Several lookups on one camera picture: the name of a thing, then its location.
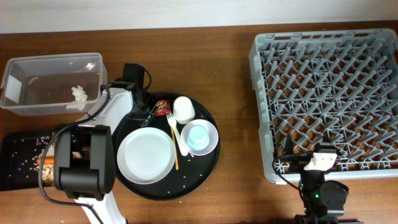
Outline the red snack wrapper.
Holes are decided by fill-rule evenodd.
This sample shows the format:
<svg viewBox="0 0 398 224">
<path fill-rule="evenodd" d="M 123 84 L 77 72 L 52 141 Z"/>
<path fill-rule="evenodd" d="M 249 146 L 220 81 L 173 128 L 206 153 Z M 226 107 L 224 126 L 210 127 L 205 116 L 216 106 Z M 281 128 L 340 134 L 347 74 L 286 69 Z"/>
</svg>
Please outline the red snack wrapper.
<svg viewBox="0 0 398 224">
<path fill-rule="evenodd" d="M 171 110 L 170 100 L 159 100 L 155 106 L 157 108 L 156 116 L 166 115 Z"/>
</svg>

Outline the white dinner plate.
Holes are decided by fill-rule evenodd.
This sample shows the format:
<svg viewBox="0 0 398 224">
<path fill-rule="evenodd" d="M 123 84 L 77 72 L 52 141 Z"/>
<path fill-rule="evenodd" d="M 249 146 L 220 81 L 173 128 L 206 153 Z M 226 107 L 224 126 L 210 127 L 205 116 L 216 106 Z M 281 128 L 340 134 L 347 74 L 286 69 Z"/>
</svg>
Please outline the white dinner plate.
<svg viewBox="0 0 398 224">
<path fill-rule="evenodd" d="M 175 167 L 172 138 L 157 128 L 140 128 L 128 134 L 118 148 L 122 176 L 135 184 L 153 184 Z"/>
</svg>

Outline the white tissue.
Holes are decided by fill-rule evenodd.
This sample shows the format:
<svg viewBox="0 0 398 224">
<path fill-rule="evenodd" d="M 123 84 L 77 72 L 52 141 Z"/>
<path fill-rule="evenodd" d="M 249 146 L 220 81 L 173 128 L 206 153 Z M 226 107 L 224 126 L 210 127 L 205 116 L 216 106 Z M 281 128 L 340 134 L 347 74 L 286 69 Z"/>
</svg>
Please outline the white tissue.
<svg viewBox="0 0 398 224">
<path fill-rule="evenodd" d="M 71 90 L 72 95 L 75 97 L 75 100 L 70 105 L 67 105 L 66 109 L 83 111 L 86 106 L 88 95 L 83 90 L 83 87 L 80 85 L 78 85 L 77 87 L 72 87 Z"/>
</svg>

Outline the orange carrot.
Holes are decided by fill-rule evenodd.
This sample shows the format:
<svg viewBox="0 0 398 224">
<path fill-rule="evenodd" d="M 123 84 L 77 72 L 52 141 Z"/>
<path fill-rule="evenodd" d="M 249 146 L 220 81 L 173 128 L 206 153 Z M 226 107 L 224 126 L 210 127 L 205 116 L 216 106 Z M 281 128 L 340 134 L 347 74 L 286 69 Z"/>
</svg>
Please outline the orange carrot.
<svg viewBox="0 0 398 224">
<path fill-rule="evenodd" d="M 41 162 L 42 162 L 42 159 L 41 158 L 38 158 L 37 160 L 36 160 L 36 162 L 38 163 L 38 164 L 40 164 Z M 44 159 L 44 165 L 54 165 L 55 164 L 55 159 L 53 158 L 53 157 L 46 157 L 45 159 Z"/>
</svg>

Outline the rice and food scraps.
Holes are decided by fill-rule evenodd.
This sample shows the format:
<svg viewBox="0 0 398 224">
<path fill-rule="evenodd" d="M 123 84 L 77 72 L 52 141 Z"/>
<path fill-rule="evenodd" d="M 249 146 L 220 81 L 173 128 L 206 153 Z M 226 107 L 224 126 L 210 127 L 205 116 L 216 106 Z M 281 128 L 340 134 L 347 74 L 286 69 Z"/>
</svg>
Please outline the rice and food scraps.
<svg viewBox="0 0 398 224">
<path fill-rule="evenodd" d="M 15 143 L 15 151 L 12 153 L 12 174 L 17 184 L 26 182 L 27 184 L 38 184 L 38 173 L 40 164 L 36 162 L 38 158 L 42 158 L 45 148 L 49 143 L 49 137 L 21 139 Z M 46 157 L 54 158 L 54 146 L 51 145 L 46 153 Z M 43 165 L 42 183 L 44 186 L 53 185 L 54 165 Z"/>
</svg>

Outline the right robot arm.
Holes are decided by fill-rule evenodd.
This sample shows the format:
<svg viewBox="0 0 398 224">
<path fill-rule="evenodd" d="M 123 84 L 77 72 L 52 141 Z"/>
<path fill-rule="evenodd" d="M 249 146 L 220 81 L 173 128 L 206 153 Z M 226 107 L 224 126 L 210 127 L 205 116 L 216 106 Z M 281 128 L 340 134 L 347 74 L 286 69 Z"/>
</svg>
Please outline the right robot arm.
<svg viewBox="0 0 398 224">
<path fill-rule="evenodd" d="M 340 155 L 326 136 L 316 143 L 314 150 L 294 153 L 293 140 L 287 135 L 283 157 L 289 163 L 289 170 L 300 174 L 298 189 L 305 210 L 303 215 L 294 217 L 294 223 L 338 223 L 344 215 L 349 188 L 325 179 L 335 169 Z"/>
</svg>

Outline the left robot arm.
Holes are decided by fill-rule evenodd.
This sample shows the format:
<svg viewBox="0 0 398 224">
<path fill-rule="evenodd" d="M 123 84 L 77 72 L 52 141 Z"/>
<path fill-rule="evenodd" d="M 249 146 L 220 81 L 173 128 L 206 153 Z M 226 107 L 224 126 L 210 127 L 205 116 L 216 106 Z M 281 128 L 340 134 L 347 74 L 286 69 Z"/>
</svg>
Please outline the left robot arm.
<svg viewBox="0 0 398 224">
<path fill-rule="evenodd" d="M 142 65 L 125 63 L 122 77 L 100 86 L 97 104 L 54 137 L 55 187 L 91 223 L 127 223 L 112 193 L 118 173 L 112 135 L 124 119 L 145 127 L 154 118 L 157 99 L 144 84 L 150 76 Z"/>
</svg>

